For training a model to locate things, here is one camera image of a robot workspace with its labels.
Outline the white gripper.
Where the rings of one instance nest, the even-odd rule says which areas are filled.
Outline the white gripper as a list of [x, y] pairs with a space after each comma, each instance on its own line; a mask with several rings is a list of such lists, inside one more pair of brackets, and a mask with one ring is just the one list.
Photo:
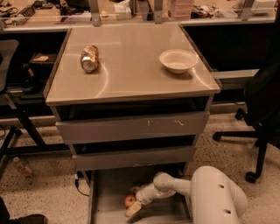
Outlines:
[[136, 194], [136, 200], [127, 209], [125, 215], [132, 217], [142, 209], [142, 205], [150, 204], [154, 199], [158, 199], [161, 196], [161, 192], [155, 187], [153, 183], [146, 185], [132, 186], [130, 188], [132, 193]]

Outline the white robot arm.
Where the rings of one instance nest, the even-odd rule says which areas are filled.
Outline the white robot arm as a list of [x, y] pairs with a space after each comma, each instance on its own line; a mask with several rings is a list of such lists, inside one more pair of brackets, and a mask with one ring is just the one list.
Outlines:
[[246, 194], [232, 179], [217, 168], [201, 166], [190, 180], [158, 172], [129, 197], [125, 215], [132, 217], [142, 206], [175, 193], [191, 201], [193, 224], [240, 224], [239, 218], [248, 209]]

